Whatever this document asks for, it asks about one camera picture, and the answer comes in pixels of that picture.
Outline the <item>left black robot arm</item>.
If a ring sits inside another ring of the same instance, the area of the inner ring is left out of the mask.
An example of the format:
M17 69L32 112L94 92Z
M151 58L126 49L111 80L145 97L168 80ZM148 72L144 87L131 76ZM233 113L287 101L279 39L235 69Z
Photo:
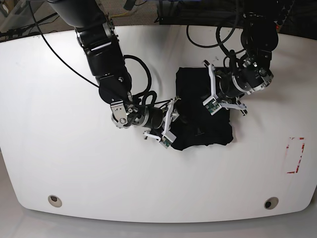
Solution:
M276 19L279 3L276 0L245 0L243 10L236 3L235 16L222 20L216 28L214 47L220 47L229 66L214 67L204 61L211 81L211 94L203 105L211 115L221 109L240 110L247 114L247 107L240 102L244 94L252 94L269 86L273 79L270 71L272 52L278 45ZM228 50L226 43L238 23L243 22L241 44L245 54L237 58L237 52Z

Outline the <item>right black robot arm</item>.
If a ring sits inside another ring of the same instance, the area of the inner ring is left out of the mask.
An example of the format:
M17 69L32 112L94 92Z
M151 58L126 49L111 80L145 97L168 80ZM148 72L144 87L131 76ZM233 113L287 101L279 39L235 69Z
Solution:
M50 0L48 4L74 27L77 41L96 78L94 86L101 99L110 105L111 119L116 127L144 127L145 138L153 138L169 147L176 140L170 125L179 116L174 108L177 100L166 101L162 108L155 106L157 94L151 90L149 68L140 58L122 54L112 19L94 0ZM125 65L126 59L137 61L147 76L146 88L135 95L131 93L132 77Z

